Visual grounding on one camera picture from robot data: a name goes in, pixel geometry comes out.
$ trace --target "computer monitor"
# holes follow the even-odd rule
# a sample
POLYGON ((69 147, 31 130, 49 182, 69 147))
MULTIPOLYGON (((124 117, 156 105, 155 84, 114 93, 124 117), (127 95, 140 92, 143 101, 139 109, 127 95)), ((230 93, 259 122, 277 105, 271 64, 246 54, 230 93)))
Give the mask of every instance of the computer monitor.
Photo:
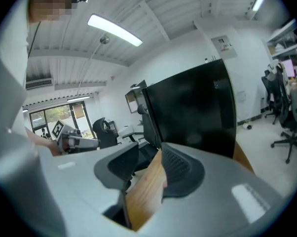
POLYGON ((233 157, 236 111, 223 60, 155 83, 143 94, 160 142, 233 157))
POLYGON ((288 77, 296 77, 295 70, 293 68, 293 63, 292 63, 291 59, 283 61, 282 64, 285 67, 288 77))

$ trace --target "wooden panel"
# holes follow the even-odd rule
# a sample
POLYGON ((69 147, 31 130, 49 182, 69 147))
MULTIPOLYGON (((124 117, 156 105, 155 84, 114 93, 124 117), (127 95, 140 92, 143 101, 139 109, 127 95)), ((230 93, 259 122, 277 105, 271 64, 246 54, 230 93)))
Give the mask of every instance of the wooden panel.
MULTIPOLYGON (((167 186, 166 173, 161 159, 162 153, 159 150, 145 174, 126 195, 127 210, 134 231, 139 230, 161 206, 163 187, 167 186)), ((254 173, 237 142, 235 142, 233 159, 254 173)))

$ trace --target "window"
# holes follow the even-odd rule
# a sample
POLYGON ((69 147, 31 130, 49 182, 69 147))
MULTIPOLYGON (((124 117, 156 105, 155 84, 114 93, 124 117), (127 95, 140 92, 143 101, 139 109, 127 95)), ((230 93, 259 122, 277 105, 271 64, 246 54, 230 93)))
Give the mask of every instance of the window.
POLYGON ((36 113, 31 113, 30 118, 31 118, 33 128, 45 125, 45 118, 44 118, 44 112, 43 111, 36 112, 36 113))
POLYGON ((39 136, 42 135, 41 130, 44 128, 45 132, 49 133, 51 138, 55 140, 56 138, 50 131, 53 130, 55 124, 60 119, 73 129, 79 129, 83 138, 96 138, 88 119, 84 102, 71 103, 30 113, 30 117, 33 132, 39 136))
POLYGON ((45 110, 46 122, 49 130, 52 131, 56 122, 60 119, 65 124, 69 125, 75 129, 75 123, 72 118, 72 113, 69 105, 63 105, 51 109, 45 110))

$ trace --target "sign on wall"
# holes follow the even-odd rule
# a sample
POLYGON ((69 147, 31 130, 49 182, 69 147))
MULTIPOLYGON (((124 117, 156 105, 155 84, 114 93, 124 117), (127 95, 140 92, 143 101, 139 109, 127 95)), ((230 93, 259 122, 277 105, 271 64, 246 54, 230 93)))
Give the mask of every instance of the sign on wall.
POLYGON ((211 40, 223 60, 237 57, 235 49, 226 35, 211 40))

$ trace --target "shelf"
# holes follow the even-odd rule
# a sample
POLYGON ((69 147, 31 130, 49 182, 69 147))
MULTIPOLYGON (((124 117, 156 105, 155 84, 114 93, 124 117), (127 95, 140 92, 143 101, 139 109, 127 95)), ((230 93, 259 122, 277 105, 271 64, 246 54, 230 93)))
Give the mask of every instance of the shelf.
POLYGON ((297 22, 295 19, 291 20, 288 24, 286 24, 283 28, 277 30, 274 32, 269 40, 267 40, 268 43, 277 43, 279 40, 281 40, 286 34, 293 32, 295 29, 297 29, 297 22))
POLYGON ((283 56, 284 54, 285 55, 295 55, 295 54, 297 54, 295 49, 297 49, 297 44, 290 46, 280 52, 277 52, 277 53, 273 54, 271 57, 275 58, 277 56, 283 56))

